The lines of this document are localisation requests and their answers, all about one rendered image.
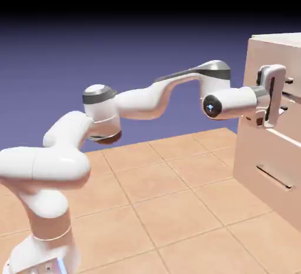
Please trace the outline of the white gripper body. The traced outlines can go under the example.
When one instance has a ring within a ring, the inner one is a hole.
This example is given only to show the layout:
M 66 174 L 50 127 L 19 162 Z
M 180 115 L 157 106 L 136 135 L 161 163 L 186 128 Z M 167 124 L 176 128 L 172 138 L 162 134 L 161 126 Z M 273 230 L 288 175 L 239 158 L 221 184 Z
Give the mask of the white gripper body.
M 265 115 L 265 128 L 273 128 L 279 118 L 283 86 L 286 81 L 286 68 L 283 65 L 273 64 L 261 67 L 261 85 L 265 87 L 270 102 Z

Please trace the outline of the short pale drawer front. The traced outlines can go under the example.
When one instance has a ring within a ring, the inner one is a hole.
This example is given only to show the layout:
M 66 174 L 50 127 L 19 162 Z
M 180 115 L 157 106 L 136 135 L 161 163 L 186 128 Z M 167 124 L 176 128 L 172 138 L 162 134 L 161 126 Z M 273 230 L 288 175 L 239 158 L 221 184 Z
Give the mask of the short pale drawer front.
M 293 79 L 283 90 L 301 98 L 301 45 L 279 44 L 250 39 L 246 56 L 244 85 L 254 85 L 257 72 L 263 65 L 280 64 L 286 67 L 286 76 Z

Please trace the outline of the pale wooden cabinet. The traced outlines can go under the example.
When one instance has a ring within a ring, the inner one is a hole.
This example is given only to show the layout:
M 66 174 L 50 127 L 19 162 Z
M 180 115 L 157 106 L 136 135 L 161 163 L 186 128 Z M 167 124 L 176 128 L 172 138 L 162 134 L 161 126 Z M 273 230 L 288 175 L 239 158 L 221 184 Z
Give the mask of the pale wooden cabinet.
M 281 64 L 293 83 L 283 88 L 288 108 L 272 129 L 239 121 L 234 177 L 301 232 L 301 32 L 254 35 L 249 39 L 244 84 L 260 66 Z

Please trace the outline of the tall pale drawer front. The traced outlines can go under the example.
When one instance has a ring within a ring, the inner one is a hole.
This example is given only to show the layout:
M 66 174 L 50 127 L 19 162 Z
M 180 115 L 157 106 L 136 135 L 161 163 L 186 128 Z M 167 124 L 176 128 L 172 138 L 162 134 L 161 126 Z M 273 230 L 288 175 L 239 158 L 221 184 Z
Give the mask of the tall pale drawer front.
M 257 169 L 256 165 L 267 164 L 280 170 L 294 181 L 293 189 L 281 184 Z M 237 147 L 235 152 L 234 177 L 255 196 L 301 232 L 301 147 L 300 143 L 275 148 L 270 145 L 259 150 L 249 145 Z

